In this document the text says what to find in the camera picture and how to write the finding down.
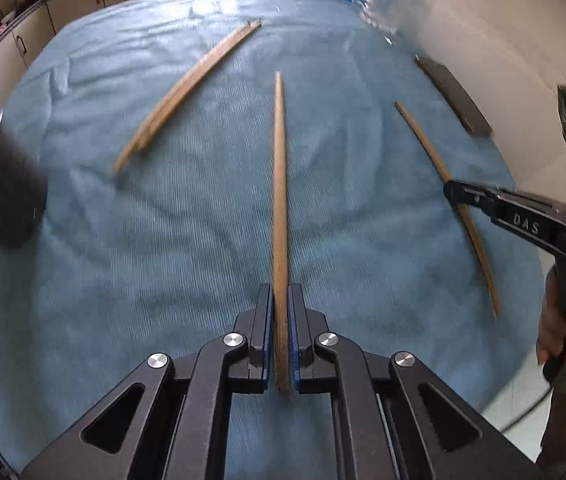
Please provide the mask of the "right hand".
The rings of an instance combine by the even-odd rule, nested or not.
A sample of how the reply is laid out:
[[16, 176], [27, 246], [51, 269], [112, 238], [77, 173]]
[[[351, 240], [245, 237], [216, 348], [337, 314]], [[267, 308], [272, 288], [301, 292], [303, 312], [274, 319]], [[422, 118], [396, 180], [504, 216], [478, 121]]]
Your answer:
[[536, 341], [537, 363], [543, 365], [563, 349], [566, 336], [566, 307], [560, 303], [560, 289], [555, 268], [546, 274], [545, 292]]

